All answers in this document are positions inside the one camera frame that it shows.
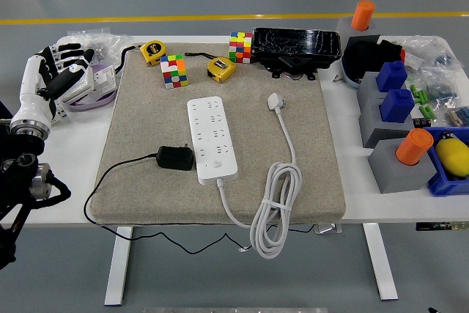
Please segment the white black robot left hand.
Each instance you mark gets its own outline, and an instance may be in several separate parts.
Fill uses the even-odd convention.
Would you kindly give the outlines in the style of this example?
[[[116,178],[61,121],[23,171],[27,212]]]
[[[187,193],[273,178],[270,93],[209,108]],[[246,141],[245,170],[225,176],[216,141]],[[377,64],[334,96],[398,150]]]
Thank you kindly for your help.
[[[89,71],[95,51],[79,43],[50,45],[31,56],[23,73],[21,107],[10,130],[46,140],[56,115],[55,100]]]

